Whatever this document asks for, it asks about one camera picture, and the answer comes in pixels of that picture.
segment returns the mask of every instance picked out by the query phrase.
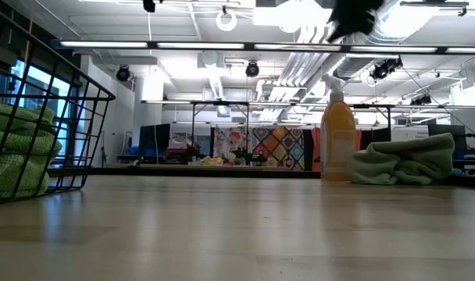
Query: green cloth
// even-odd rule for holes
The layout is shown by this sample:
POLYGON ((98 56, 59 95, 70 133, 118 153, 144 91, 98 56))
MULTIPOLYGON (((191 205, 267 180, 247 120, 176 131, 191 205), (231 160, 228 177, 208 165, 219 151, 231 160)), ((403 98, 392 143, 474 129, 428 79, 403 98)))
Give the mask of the green cloth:
MULTIPOLYGON (((0 104, 0 113, 10 114, 12 109, 12 106, 0 104)), ((40 113, 40 109, 18 108, 16 116, 37 121, 40 113)), ((37 132, 36 141, 34 142, 33 150, 31 152, 32 155, 52 155, 53 159, 57 153, 59 153, 62 145, 58 141, 55 143, 54 150, 50 151, 55 137, 55 129, 48 125, 52 125, 53 117, 54 112, 51 109, 46 108, 42 124, 37 132)), ((0 144, 8 121, 8 116, 0 115, 0 144)), ((27 122, 21 119, 13 120, 4 147, 4 152, 11 152, 12 154, 3 153, 0 156, 0 198, 7 198, 12 195, 26 153, 29 150, 34 130, 36 130, 36 123, 27 122)), ((27 197, 36 192, 47 157, 48 156, 29 157, 16 197, 27 197)), ((43 194, 46 191, 47 186, 48 174, 46 173, 39 194, 43 194)))
POLYGON ((348 161, 353 183, 431 184, 452 172, 455 142, 450 133, 408 141, 372 143, 348 161))

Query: spray bottle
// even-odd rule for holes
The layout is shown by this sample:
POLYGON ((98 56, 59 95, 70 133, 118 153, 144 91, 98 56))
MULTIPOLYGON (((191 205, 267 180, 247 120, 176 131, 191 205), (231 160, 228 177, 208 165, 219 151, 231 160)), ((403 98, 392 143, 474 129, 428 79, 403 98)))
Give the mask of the spray bottle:
POLYGON ((354 116, 344 103, 343 80, 327 74, 322 80, 330 91, 330 102, 321 121, 321 178, 347 181, 347 162, 355 152, 357 138, 354 116))

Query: white spray nozzle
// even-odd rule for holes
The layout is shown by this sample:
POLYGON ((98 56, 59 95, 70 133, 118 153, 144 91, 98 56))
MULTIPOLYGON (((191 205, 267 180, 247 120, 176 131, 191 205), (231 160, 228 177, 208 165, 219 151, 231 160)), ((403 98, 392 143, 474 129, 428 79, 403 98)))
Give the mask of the white spray nozzle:
POLYGON ((343 101, 344 100, 344 91, 342 89, 342 84, 344 81, 340 78, 333 77, 327 73, 321 76, 321 80, 326 83, 326 90, 324 95, 330 94, 330 101, 343 101))

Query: ceiling light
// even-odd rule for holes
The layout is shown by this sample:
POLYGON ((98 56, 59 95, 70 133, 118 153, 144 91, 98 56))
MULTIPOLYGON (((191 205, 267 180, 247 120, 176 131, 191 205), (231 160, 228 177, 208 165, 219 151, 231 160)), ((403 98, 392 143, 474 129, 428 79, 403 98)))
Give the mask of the ceiling light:
POLYGON ((299 103, 299 104, 297 104, 297 106, 327 107, 327 106, 328 106, 328 104, 316 104, 316 103, 309 104, 309 103, 299 103))
POLYGON ((278 123, 279 126, 307 126, 305 123, 278 123))
POLYGON ((206 122, 207 124, 214 124, 214 125, 244 125, 245 123, 239 122, 206 122))
POLYGON ((350 59, 398 59, 399 55, 385 55, 385 54, 347 54, 350 59))
POLYGON ((425 52, 433 53, 437 51, 435 47, 415 47, 415 46, 353 46, 351 52, 387 52, 387 53, 413 53, 425 52))
POLYGON ((236 14, 229 11, 220 11, 218 15, 216 15, 216 26, 220 28, 222 31, 232 31, 236 26, 238 25, 238 18, 236 17, 236 14), (228 23, 223 23, 222 22, 222 17, 224 15, 229 15, 230 16, 230 21, 228 23))
POLYGON ((165 49, 216 49, 216 50, 242 50, 244 44, 240 43, 183 43, 163 42, 158 43, 158 48, 165 49))
MULTIPOLYGON (((114 3, 118 5, 142 5, 142 0, 78 0, 79 2, 98 2, 98 3, 114 3)), ((153 1, 155 4, 161 4, 160 0, 153 1)), ((237 1, 205 1, 205 0, 165 0, 162 1, 163 5, 186 5, 191 3, 192 5, 240 5, 237 1)))
POLYGON ((248 123, 248 125, 254 125, 254 126, 268 125, 268 126, 270 126, 270 125, 274 125, 274 123, 271 123, 271 122, 269 122, 269 123, 248 123))
POLYGON ((340 46, 328 44, 255 44, 257 50, 338 52, 340 46))
POLYGON ((441 1, 414 1, 414 2, 401 2, 401 6, 412 6, 412 7, 447 7, 447 8, 462 8, 468 6, 468 2, 441 2, 441 1))
POLYGON ((448 48, 446 53, 461 53, 475 55, 475 48, 448 48))
MULTIPOLYGON (((191 121, 173 121, 172 124, 191 124, 191 121)), ((206 122, 194 122, 194 124, 206 124, 206 122)))
POLYGON ((68 48, 147 48, 147 42, 114 41, 60 41, 68 48))
POLYGON ((142 103, 163 104, 163 105, 189 105, 190 101, 141 101, 142 103))
POLYGON ((295 106, 296 103, 294 102, 250 102, 249 103, 250 105, 270 105, 270 106, 273 106, 273 105, 277 105, 277 106, 295 106))

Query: wire basket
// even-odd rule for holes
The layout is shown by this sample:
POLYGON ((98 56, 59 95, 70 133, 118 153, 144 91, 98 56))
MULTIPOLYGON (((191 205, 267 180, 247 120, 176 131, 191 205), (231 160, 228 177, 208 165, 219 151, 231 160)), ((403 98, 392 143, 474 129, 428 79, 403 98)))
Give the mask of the wire basket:
POLYGON ((81 189, 114 99, 0 12, 0 201, 81 189), (17 43, 13 66, 4 52, 17 43))

